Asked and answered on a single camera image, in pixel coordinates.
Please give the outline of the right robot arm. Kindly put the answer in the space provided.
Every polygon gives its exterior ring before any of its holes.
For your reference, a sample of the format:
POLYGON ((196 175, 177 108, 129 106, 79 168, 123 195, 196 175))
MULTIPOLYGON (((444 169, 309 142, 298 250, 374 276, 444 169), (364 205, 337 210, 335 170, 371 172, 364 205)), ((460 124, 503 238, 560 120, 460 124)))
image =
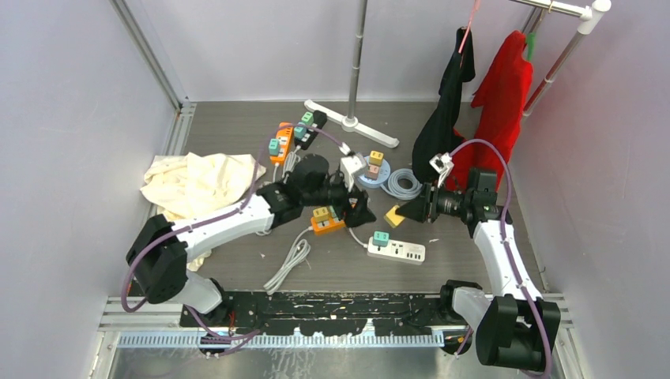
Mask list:
POLYGON ((492 297, 474 282, 450 280, 438 306, 446 323, 464 319, 472 329, 480 363, 549 374, 561 312, 556 303, 544 300, 529 278, 514 241, 513 221, 496 203, 496 182, 494 171, 473 168, 463 192, 426 183, 397 214, 420 223, 448 215, 468 228, 484 259, 492 297))

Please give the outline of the teal plug adapter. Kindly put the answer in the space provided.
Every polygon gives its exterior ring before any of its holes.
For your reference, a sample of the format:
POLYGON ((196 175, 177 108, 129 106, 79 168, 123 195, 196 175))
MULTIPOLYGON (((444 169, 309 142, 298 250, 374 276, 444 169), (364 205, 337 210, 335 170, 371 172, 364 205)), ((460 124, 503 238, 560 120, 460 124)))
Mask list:
POLYGON ((374 246, 386 247, 390 241, 390 234, 384 231, 375 231, 372 236, 372 244, 374 246))

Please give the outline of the yellow plug adapter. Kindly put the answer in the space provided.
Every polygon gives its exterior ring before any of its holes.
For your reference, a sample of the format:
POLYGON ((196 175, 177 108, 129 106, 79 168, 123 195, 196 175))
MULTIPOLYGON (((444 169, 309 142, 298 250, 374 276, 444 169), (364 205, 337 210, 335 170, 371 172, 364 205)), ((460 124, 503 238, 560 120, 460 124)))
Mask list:
POLYGON ((394 205, 385 215, 384 215, 384 220, 392 227, 396 228, 400 226, 404 220, 405 217, 398 214, 397 210, 400 208, 400 205, 394 205))

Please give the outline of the white power strip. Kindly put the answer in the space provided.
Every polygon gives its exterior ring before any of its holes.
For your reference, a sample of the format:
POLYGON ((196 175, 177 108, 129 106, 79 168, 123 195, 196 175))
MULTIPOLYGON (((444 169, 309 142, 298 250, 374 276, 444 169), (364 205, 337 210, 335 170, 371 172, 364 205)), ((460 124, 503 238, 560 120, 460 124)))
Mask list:
POLYGON ((374 239, 370 237, 367 244, 367 255, 389 261, 421 265, 426 258, 426 247, 396 240, 389 240, 386 246, 377 246, 374 244, 374 239))

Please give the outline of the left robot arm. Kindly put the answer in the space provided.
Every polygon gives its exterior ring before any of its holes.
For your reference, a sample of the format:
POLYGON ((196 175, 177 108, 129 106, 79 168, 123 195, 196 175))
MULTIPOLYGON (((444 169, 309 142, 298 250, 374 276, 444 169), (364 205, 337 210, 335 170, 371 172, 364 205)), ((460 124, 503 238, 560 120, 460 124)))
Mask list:
POLYGON ((343 156, 334 172, 323 156, 308 154, 286 178, 253 189, 242 201, 207 216, 177 222, 162 215, 151 217, 126 255, 130 269, 126 279, 138 283, 144 298, 135 306, 123 300, 124 310, 176 301, 197 311, 210 325, 222 325, 231 313, 224 289, 217 281, 190 272, 187 264, 206 250, 291 223, 306 207, 332 209, 347 227, 374 222, 367 192, 356 185, 367 168, 359 153, 343 156))

